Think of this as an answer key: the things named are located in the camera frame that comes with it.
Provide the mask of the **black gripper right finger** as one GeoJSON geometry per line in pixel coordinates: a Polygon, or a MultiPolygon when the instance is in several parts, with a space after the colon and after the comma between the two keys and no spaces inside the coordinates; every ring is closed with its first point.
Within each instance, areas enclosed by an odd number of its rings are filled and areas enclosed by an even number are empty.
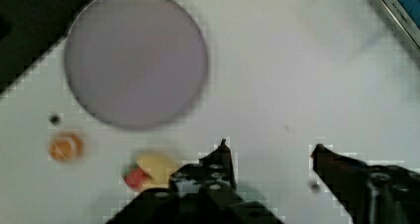
{"type": "Polygon", "coordinates": [[[400,166],[370,166],[318,144],[313,170],[354,224],[420,224],[420,176],[400,166]]]}

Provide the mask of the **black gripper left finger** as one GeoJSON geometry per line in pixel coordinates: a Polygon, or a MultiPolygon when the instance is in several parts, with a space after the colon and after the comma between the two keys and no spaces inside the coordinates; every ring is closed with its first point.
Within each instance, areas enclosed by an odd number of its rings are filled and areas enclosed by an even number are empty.
{"type": "Polygon", "coordinates": [[[187,164],[168,187],[142,191],[106,224],[284,224],[264,205],[237,192],[225,141],[196,164],[187,164]]]}

